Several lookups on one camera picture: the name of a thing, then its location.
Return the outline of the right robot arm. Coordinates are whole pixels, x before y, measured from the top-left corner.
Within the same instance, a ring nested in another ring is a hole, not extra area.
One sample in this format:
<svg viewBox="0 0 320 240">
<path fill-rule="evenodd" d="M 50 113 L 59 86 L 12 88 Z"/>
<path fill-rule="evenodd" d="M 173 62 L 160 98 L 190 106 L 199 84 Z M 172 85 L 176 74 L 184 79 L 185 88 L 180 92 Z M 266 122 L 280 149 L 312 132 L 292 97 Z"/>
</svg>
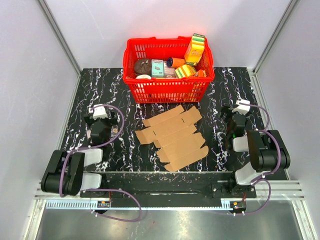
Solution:
<svg viewBox="0 0 320 240">
<path fill-rule="evenodd" d="M 245 131 L 250 108 L 265 112 L 267 123 L 264 129 Z M 287 169 L 291 164 L 288 150 L 278 130 L 268 130 L 270 116 L 268 111 L 259 105 L 237 101 L 236 107 L 225 104 L 220 116 L 227 123 L 225 149 L 231 152 L 248 152 L 249 163 L 232 173 L 227 181 L 227 192 L 233 198 L 239 198 L 252 186 L 279 169 Z"/>
</svg>

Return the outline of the brown cardboard box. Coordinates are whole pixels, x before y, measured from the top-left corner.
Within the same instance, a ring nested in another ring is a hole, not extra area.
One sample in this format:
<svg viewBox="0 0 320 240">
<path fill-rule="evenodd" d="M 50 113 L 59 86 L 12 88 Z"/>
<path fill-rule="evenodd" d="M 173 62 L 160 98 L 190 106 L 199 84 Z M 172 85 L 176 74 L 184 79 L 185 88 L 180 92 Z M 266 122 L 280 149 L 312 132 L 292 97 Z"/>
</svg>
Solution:
<svg viewBox="0 0 320 240">
<path fill-rule="evenodd" d="M 176 172 L 205 158 L 209 147 L 205 138 L 197 132 L 195 124 L 202 119 L 200 111 L 192 106 L 184 110 L 182 105 L 158 114 L 142 122 L 143 130 L 135 134 L 140 144 L 154 144 L 157 156 L 164 168 Z"/>
</svg>

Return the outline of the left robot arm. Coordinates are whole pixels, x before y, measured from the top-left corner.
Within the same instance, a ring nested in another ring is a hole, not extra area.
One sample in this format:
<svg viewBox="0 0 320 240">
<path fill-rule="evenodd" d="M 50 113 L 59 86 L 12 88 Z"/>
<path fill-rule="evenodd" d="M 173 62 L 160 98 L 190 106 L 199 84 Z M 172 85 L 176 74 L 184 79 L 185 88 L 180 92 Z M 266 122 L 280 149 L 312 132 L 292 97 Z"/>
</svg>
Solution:
<svg viewBox="0 0 320 240">
<path fill-rule="evenodd" d="M 112 128 L 118 126 L 116 114 L 95 110 L 85 115 L 84 121 L 88 128 L 88 146 L 74 152 L 53 151 L 40 182 L 43 192 L 77 195 L 83 189 L 84 167 L 102 161 L 102 147 L 112 139 Z"/>
</svg>

